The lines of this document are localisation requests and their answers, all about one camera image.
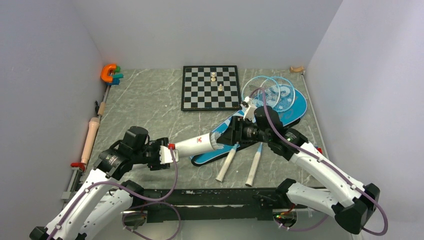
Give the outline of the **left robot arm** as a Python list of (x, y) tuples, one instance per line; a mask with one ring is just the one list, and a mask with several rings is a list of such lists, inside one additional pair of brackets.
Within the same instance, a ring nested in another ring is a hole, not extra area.
[(88, 177), (65, 208), (46, 226), (37, 226), (31, 240), (91, 240), (120, 212), (139, 209), (144, 202), (164, 197), (143, 195), (144, 188), (127, 180), (119, 183), (134, 165), (151, 170), (167, 169), (176, 163), (178, 153), (167, 137), (151, 140), (147, 129), (130, 127), (123, 139), (98, 155)]

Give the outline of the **white shuttlecock tube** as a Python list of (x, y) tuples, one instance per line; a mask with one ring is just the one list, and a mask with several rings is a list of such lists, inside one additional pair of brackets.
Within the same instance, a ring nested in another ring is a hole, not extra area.
[(221, 135), (217, 132), (210, 132), (190, 139), (174, 143), (179, 158), (192, 157), (204, 153), (222, 149), (223, 144), (217, 143)]

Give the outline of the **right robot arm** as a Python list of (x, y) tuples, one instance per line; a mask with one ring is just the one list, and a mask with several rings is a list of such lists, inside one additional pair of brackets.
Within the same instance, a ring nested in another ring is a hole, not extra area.
[(287, 208), (303, 205), (334, 218), (344, 230), (359, 234), (378, 207), (381, 190), (373, 183), (364, 184), (343, 172), (298, 130), (284, 126), (271, 107), (254, 111), (255, 122), (240, 116), (231, 118), (217, 143), (265, 143), (277, 155), (306, 170), (328, 192), (307, 187), (294, 179), (285, 179), (275, 189), (276, 203)]

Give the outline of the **blue racket bag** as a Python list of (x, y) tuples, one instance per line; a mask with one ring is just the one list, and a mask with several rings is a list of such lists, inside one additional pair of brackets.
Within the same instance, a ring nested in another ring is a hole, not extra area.
[[(269, 110), (274, 126), (277, 130), (282, 130), (281, 135), (284, 135), (289, 128), (298, 124), (307, 111), (306, 98), (297, 89), (294, 91), (295, 100), (289, 110), (282, 113), (277, 113), (276, 110)], [(219, 138), (221, 143), (224, 144), (223, 148), (191, 156), (191, 163), (199, 167), (226, 157), (236, 143), (238, 144), (236, 150), (240, 151), (259, 142), (271, 143), (273, 146), (281, 142), (269, 125), (263, 107), (259, 107), (254, 113), (259, 123), (244, 121), (243, 114), (243, 110), (237, 111), (212, 131), (213, 133), (221, 134)]]

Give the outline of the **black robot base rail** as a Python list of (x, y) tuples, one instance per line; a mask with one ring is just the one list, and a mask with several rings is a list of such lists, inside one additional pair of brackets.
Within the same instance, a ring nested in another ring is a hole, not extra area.
[(232, 219), (271, 221), (280, 212), (306, 208), (300, 204), (293, 206), (274, 187), (175, 189), (164, 204), (142, 207), (143, 203), (144, 200), (137, 200), (131, 206), (131, 212), (142, 213), (130, 216), (126, 223), (133, 225), (141, 217), (146, 217), (147, 223)]

